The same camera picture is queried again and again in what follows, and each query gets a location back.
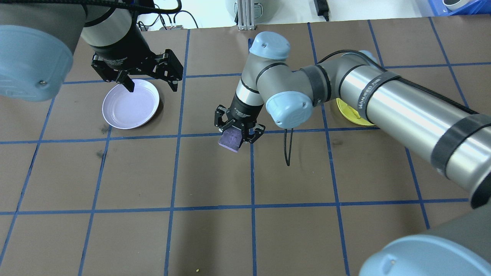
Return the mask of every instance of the blue bin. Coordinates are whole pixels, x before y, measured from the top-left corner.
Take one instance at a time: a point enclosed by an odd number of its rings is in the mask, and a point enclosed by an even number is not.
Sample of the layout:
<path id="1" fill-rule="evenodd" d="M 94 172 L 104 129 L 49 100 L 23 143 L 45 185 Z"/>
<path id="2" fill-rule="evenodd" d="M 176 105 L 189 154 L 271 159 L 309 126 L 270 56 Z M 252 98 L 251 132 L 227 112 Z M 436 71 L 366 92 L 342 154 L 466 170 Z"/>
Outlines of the blue bin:
<path id="1" fill-rule="evenodd" d="M 442 0 L 429 0 L 435 16 L 491 14 L 491 0 L 473 0 L 465 6 L 449 11 Z"/>

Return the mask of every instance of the white wall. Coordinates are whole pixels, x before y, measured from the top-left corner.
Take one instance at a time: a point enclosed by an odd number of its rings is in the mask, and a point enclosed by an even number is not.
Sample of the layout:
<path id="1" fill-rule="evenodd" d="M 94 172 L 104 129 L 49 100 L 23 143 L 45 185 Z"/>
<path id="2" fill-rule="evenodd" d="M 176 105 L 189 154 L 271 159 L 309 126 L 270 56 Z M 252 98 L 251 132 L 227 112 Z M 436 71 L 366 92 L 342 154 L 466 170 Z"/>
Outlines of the white wall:
<path id="1" fill-rule="evenodd" d="M 265 13 L 272 14 L 262 24 L 286 24 L 324 21 L 317 16 L 313 0 L 256 0 L 265 3 Z M 154 0 L 161 8 L 174 8 L 175 0 Z M 182 0 L 183 10 L 194 15 L 200 28 L 229 27 L 235 25 L 233 17 L 227 11 L 227 5 L 234 0 Z M 432 16 L 428 0 L 328 0 L 331 21 L 365 20 L 382 18 L 407 18 Z M 150 24 L 155 14 L 142 15 L 140 20 Z M 176 23 L 184 28 L 195 28 L 191 16 L 180 13 Z M 157 22 L 150 30 L 162 27 Z"/>

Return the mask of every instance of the yellow plate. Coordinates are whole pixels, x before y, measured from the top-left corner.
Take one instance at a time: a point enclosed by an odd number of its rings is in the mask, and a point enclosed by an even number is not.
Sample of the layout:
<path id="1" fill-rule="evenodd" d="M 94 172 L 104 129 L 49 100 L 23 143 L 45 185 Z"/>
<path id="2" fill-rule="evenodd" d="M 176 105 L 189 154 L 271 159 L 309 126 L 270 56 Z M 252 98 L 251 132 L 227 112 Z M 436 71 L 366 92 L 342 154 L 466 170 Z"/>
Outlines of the yellow plate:
<path id="1" fill-rule="evenodd" d="M 360 117 L 358 111 L 350 107 L 347 103 L 343 102 L 343 100 L 337 98 L 336 103 L 338 105 L 339 111 L 341 111 L 341 114 L 343 114 L 343 116 L 350 122 L 360 126 L 374 126 L 374 124 Z"/>

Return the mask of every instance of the light blue joint cover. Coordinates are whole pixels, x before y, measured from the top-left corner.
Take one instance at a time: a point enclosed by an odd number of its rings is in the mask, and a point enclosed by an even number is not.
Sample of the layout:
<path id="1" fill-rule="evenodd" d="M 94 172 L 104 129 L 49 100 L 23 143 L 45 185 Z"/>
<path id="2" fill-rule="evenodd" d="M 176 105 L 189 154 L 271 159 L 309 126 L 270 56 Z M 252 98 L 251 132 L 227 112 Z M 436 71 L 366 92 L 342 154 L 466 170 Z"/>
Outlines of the light blue joint cover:
<path id="1" fill-rule="evenodd" d="M 403 237 L 365 261 L 359 276 L 491 276 L 491 264 L 471 250 L 432 235 Z"/>
<path id="2" fill-rule="evenodd" d="M 284 91 L 266 102 L 266 110 L 275 124 L 284 129 L 296 128 L 307 121 L 313 112 L 312 100 L 297 91 Z"/>
<path id="3" fill-rule="evenodd" d="M 249 52 L 267 59 L 283 60 L 290 53 L 290 43 L 280 34 L 264 31 L 257 34 Z"/>
<path id="4" fill-rule="evenodd" d="M 45 32 L 0 25 L 0 95 L 40 102 L 55 97 L 72 68 L 70 49 Z"/>

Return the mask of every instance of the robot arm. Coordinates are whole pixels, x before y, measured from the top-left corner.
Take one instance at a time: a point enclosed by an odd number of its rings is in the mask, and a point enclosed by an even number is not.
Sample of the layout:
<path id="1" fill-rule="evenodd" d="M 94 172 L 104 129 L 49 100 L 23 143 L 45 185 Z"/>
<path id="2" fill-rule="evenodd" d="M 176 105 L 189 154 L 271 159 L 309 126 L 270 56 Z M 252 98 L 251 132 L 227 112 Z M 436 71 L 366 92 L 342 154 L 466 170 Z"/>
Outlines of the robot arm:
<path id="1" fill-rule="evenodd" d="M 114 7 L 123 3 L 110 1 L 113 7 L 107 7 L 6 2 L 19 0 L 0 2 L 0 48 L 7 49 L 0 53 L 0 95 L 28 101 L 55 97 L 71 69 L 80 36 L 94 50 L 91 65 L 104 81 L 121 83 L 132 92 L 135 84 L 128 75 L 148 75 L 177 91 L 183 66 L 170 49 L 159 55 L 150 50 L 136 26 L 136 15 Z M 177 9 L 160 11 L 179 11 L 177 2 Z"/>
<path id="2" fill-rule="evenodd" d="M 256 124 L 264 104 L 275 124 L 288 129 L 305 122 L 315 106 L 341 98 L 467 190 L 476 209 L 390 243 L 365 262 L 360 276 L 491 275 L 491 117 L 404 80 L 357 51 L 338 51 L 348 53 L 292 72 L 285 64 L 289 49 L 279 34 L 256 36 L 230 108 L 216 110 L 219 144 L 237 151 L 243 142 L 256 141 L 249 130 L 264 132 Z"/>
<path id="3" fill-rule="evenodd" d="M 288 52 L 288 41 L 281 35 L 262 32 L 256 36 L 231 107 L 221 106 L 216 112 L 216 116 L 220 110 L 227 114 L 226 122 L 215 120 L 223 136 L 232 127 L 255 125 L 264 103 L 276 125 L 290 129 L 305 122 L 315 106 L 341 98 L 467 190 L 473 208 L 487 203 L 491 116 L 437 98 L 357 51 L 295 72 L 284 63 Z M 242 133 L 248 135 L 249 129 Z"/>

